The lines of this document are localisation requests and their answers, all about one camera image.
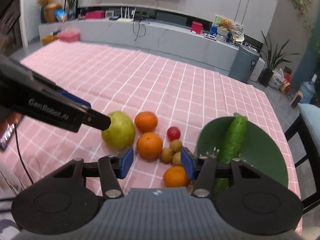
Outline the orange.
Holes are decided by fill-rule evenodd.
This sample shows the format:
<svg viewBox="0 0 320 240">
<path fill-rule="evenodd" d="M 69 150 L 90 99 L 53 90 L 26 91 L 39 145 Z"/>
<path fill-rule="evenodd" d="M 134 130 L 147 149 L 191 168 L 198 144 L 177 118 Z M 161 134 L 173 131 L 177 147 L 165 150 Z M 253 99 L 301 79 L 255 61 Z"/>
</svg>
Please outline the orange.
<svg viewBox="0 0 320 240">
<path fill-rule="evenodd" d="M 163 148 L 163 141 L 153 132 L 142 134 L 136 143 L 137 153 L 144 159 L 156 159 Z"/>
<path fill-rule="evenodd" d="M 190 180 L 182 166 L 173 166 L 163 174 L 165 187 L 187 187 Z"/>
<path fill-rule="evenodd" d="M 140 133 L 153 132 L 158 125 L 157 116 L 152 112 L 140 112 L 134 122 Z"/>
</svg>

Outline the large green pear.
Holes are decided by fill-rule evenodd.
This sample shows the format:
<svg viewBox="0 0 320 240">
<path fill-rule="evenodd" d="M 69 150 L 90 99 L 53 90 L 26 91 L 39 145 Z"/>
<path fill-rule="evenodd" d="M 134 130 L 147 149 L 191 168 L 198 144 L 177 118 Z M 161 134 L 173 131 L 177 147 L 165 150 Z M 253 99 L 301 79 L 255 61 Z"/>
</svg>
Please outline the large green pear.
<svg viewBox="0 0 320 240">
<path fill-rule="evenodd" d="M 111 125 L 101 132 L 106 146 L 118 151 L 132 146 L 136 129 L 131 118 L 121 111 L 114 111 L 109 113 L 108 116 L 111 119 Z"/>
</svg>

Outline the green cucumber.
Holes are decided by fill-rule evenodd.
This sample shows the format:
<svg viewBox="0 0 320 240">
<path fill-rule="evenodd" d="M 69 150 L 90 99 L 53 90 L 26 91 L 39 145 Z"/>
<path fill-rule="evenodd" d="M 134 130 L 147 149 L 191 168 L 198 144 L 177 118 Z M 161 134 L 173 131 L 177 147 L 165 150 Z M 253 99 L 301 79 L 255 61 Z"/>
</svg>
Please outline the green cucumber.
<svg viewBox="0 0 320 240">
<path fill-rule="evenodd" d="M 247 118 L 239 115 L 234 118 L 228 126 L 223 137 L 220 151 L 217 155 L 218 163 L 230 163 L 234 158 L 238 158 L 245 140 L 247 130 Z"/>
</svg>

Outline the orange back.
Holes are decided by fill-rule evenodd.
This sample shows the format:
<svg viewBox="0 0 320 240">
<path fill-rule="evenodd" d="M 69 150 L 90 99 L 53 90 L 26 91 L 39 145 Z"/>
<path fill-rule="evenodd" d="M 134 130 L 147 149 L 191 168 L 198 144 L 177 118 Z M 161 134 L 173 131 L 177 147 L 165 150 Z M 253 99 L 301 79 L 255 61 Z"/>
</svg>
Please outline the orange back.
<svg viewBox="0 0 320 240">
<path fill-rule="evenodd" d="M 152 112 L 140 112 L 134 122 L 140 133 L 153 132 L 158 125 L 157 116 Z"/>
</svg>

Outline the brown longan right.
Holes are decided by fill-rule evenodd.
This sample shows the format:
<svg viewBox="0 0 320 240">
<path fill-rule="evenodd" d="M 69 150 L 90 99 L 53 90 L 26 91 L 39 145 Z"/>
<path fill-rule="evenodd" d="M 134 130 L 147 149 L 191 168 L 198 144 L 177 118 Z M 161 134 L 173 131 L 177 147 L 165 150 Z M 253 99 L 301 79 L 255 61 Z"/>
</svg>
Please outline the brown longan right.
<svg viewBox="0 0 320 240">
<path fill-rule="evenodd" d="M 181 166 L 181 152 L 176 152 L 171 160 L 172 165 L 174 166 Z"/>
</svg>

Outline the brown longan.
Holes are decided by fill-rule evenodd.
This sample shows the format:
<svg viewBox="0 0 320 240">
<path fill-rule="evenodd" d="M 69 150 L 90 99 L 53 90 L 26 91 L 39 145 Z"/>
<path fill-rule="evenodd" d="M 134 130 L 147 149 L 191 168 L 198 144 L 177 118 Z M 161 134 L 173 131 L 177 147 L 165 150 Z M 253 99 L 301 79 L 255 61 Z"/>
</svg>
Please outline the brown longan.
<svg viewBox="0 0 320 240">
<path fill-rule="evenodd" d="M 170 148 L 176 153 L 176 152 L 180 152 L 181 148 L 182 148 L 182 142 L 179 139 L 175 139 L 173 141 L 170 142 Z"/>
<path fill-rule="evenodd" d="M 162 149 L 159 155 L 160 161 L 163 163 L 170 163 L 172 161 L 174 154 L 175 154 L 174 150 L 172 150 L 171 148 L 165 147 Z"/>
<path fill-rule="evenodd" d="M 172 165 L 174 166 L 181 166 L 181 152 L 176 152 L 171 160 Z"/>
</svg>

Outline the brown longan top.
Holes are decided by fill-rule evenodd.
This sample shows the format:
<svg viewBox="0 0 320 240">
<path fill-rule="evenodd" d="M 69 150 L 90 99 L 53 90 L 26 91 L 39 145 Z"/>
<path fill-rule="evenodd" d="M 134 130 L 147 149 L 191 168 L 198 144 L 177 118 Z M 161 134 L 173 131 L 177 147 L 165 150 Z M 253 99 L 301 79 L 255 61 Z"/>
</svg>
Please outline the brown longan top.
<svg viewBox="0 0 320 240">
<path fill-rule="evenodd" d="M 170 142 L 170 148 L 176 153 L 176 152 L 180 152 L 181 148 L 182 148 L 182 142 L 179 139 L 175 139 L 173 141 Z"/>
</svg>

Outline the brown longan left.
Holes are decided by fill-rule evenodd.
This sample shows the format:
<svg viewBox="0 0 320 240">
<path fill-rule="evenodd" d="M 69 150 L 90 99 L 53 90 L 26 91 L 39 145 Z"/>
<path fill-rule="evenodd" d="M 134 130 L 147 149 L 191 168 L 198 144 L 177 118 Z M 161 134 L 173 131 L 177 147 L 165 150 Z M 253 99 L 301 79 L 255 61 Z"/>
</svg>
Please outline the brown longan left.
<svg viewBox="0 0 320 240">
<path fill-rule="evenodd" d="M 174 150 L 172 150 L 171 148 L 165 147 L 162 149 L 159 155 L 160 161 L 163 163 L 170 163 L 172 161 L 174 154 L 175 154 Z"/>
</svg>

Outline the red cherry tomato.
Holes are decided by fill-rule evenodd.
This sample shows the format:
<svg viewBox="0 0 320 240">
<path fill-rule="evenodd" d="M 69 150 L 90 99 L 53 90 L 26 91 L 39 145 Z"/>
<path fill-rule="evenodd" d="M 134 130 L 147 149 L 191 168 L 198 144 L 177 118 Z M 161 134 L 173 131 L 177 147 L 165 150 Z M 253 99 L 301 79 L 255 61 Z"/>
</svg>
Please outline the red cherry tomato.
<svg viewBox="0 0 320 240">
<path fill-rule="evenodd" d="M 167 130 L 167 137 L 170 141 L 179 140 L 181 137 L 181 132 L 177 127 L 171 126 Z"/>
</svg>

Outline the green colander bowl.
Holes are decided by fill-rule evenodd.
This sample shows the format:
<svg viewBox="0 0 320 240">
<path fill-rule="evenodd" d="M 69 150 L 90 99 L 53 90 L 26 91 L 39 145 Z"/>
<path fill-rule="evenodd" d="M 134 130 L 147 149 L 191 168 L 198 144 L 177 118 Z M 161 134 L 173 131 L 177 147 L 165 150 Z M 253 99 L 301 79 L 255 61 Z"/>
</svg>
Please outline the green colander bowl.
<svg viewBox="0 0 320 240">
<path fill-rule="evenodd" d="M 233 116 L 224 116 L 208 122 L 199 134 L 194 155 L 197 157 L 217 155 L 222 148 L 223 136 L 233 119 Z M 287 166 L 280 149 L 263 129 L 250 121 L 246 123 L 247 129 L 240 159 L 288 187 Z"/>
</svg>

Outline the pink plastic basket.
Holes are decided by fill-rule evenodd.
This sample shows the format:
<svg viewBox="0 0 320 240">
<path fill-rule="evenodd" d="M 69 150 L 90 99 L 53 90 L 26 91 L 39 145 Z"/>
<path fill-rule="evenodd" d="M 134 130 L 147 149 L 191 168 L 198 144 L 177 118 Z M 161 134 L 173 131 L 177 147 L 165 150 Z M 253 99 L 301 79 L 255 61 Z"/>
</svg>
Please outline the pink plastic basket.
<svg viewBox="0 0 320 240">
<path fill-rule="evenodd" d="M 64 42 L 78 42 L 80 33 L 76 30 L 64 30 L 57 34 L 57 38 Z"/>
</svg>

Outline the pink checkered tablecloth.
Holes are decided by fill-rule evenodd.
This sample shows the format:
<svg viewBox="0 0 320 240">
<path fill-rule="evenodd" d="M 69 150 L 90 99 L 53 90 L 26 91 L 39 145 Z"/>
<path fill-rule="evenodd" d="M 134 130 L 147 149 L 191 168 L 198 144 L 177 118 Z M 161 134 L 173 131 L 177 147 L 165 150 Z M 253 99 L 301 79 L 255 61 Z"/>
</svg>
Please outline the pink checkered tablecloth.
<svg viewBox="0 0 320 240">
<path fill-rule="evenodd" d="M 283 154 L 289 189 L 299 193 L 293 157 L 272 99 L 256 83 L 243 84 L 221 70 L 142 51 L 81 42 L 55 41 L 17 52 L 14 58 L 108 114 L 123 111 L 131 118 L 150 111 L 158 119 L 156 133 L 168 146 L 167 130 L 181 132 L 193 150 L 202 127 L 210 120 L 240 113 L 267 132 Z M 39 180 L 73 158 L 97 161 L 110 154 L 98 130 L 82 126 L 78 133 L 25 118 L 7 149 L 3 163 L 24 185 Z"/>
</svg>

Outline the pink box on console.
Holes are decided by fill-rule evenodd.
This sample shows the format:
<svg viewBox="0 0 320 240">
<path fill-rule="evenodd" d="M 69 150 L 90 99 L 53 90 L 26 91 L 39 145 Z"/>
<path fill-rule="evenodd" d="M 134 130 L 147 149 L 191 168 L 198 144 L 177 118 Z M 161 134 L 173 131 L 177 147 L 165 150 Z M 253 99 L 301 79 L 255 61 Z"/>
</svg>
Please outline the pink box on console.
<svg viewBox="0 0 320 240">
<path fill-rule="evenodd" d="M 86 13 L 86 19 L 102 19 L 105 18 L 105 12 L 103 10 L 89 11 Z"/>
</svg>

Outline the white wifi router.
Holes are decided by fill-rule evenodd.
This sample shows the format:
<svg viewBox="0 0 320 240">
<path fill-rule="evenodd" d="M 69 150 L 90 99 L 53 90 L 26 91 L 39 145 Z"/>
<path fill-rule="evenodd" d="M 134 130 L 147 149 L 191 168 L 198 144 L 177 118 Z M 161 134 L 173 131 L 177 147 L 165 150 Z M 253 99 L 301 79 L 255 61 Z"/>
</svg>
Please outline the white wifi router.
<svg viewBox="0 0 320 240">
<path fill-rule="evenodd" d="M 136 8 L 131 7 L 121 7 L 120 16 L 117 21 L 132 23 L 135 20 Z"/>
</svg>

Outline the grey trash bin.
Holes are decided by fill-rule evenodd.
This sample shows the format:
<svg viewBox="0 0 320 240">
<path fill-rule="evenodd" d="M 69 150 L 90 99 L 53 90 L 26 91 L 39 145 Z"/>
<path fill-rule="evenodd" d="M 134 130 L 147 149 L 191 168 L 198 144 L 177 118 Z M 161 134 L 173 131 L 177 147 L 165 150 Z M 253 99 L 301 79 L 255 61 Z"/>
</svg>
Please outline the grey trash bin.
<svg viewBox="0 0 320 240">
<path fill-rule="evenodd" d="M 259 59 L 260 54 L 257 51 L 241 45 L 228 73 L 228 77 L 247 83 Z"/>
</svg>

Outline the white plastic bag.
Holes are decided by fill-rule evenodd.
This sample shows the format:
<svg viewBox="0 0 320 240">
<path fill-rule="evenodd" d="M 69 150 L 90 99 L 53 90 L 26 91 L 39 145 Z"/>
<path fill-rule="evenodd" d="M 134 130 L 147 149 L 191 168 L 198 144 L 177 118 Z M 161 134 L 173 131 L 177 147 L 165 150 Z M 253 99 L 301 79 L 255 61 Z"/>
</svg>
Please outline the white plastic bag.
<svg viewBox="0 0 320 240">
<path fill-rule="evenodd" d="M 272 88 L 279 89 L 285 80 L 284 72 L 282 69 L 275 69 L 270 78 L 268 85 Z"/>
</svg>

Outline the light blue seat cushion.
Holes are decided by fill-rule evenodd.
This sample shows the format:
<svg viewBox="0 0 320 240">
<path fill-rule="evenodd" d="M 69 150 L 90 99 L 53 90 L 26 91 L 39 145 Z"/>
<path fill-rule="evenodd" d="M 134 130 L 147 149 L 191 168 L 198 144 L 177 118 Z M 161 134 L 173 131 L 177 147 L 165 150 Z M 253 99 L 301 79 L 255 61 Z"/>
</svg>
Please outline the light blue seat cushion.
<svg viewBox="0 0 320 240">
<path fill-rule="evenodd" d="M 313 143 L 319 153 L 320 148 L 320 108 L 306 103 L 298 104 L 300 115 L 311 135 Z"/>
</svg>

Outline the white marble tv console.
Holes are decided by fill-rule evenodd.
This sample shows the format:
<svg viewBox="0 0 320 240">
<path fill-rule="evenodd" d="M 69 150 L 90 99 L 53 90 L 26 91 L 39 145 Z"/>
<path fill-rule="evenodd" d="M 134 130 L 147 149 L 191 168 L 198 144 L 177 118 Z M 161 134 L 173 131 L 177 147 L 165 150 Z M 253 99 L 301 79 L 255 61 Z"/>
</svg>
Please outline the white marble tv console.
<svg viewBox="0 0 320 240">
<path fill-rule="evenodd" d="M 108 43 L 171 54 L 229 71 L 238 48 L 213 41 L 189 29 L 157 22 L 107 19 L 74 20 L 39 25 L 40 37 L 55 31 L 77 31 L 82 42 Z"/>
</svg>

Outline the potted long-leaf plant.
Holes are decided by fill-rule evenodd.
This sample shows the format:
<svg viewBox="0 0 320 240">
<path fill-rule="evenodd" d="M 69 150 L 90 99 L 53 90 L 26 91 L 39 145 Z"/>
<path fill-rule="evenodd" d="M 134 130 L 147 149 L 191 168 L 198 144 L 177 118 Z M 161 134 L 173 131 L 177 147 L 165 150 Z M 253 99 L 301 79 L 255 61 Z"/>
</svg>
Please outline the potted long-leaf plant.
<svg viewBox="0 0 320 240">
<path fill-rule="evenodd" d="M 259 78 L 259 82 L 263 86 L 267 87 L 269 81 L 274 75 L 274 70 L 276 69 L 276 67 L 281 63 L 291 63 L 292 61 L 288 60 L 287 58 L 289 56 L 299 55 L 299 53 L 288 53 L 284 50 L 289 43 L 289 40 L 287 40 L 282 46 L 279 46 L 278 43 L 273 46 L 270 35 L 265 35 L 263 32 L 261 33 L 264 38 L 266 51 L 261 50 L 260 52 L 265 56 L 266 69 L 264 70 L 262 76 Z"/>
</svg>

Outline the water jug bottle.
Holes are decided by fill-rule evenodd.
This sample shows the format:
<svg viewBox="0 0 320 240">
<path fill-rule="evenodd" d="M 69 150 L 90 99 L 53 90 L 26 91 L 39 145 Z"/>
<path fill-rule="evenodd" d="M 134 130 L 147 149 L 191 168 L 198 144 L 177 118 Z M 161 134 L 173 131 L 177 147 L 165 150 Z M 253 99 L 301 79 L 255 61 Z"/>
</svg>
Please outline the water jug bottle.
<svg viewBox="0 0 320 240">
<path fill-rule="evenodd" d="M 300 85 L 299 91 L 301 91 L 303 94 L 300 103 L 307 103 L 307 104 L 310 103 L 311 99 L 316 93 L 316 90 L 315 90 L 316 79 L 317 79 L 317 75 L 314 74 L 310 81 L 305 81 Z"/>
</svg>

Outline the red box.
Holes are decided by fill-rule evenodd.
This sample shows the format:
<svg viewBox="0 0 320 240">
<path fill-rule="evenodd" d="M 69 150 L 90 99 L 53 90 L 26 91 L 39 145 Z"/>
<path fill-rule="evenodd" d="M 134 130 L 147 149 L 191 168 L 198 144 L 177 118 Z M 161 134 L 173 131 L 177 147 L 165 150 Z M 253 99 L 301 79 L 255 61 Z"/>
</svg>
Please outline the red box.
<svg viewBox="0 0 320 240">
<path fill-rule="evenodd" d="M 195 34 L 201 34 L 203 31 L 203 25 L 202 23 L 193 21 L 191 25 L 191 32 Z"/>
</svg>

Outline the teddy bear toy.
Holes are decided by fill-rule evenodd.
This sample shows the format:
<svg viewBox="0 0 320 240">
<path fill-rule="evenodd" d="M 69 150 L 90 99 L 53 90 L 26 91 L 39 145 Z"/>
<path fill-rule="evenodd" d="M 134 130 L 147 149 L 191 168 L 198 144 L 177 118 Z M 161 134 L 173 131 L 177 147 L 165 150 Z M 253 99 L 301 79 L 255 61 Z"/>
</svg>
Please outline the teddy bear toy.
<svg viewBox="0 0 320 240">
<path fill-rule="evenodd" d="M 232 31 L 235 29 L 235 26 L 231 20 L 227 18 L 221 18 L 218 22 L 218 28 L 227 30 L 227 31 Z"/>
</svg>

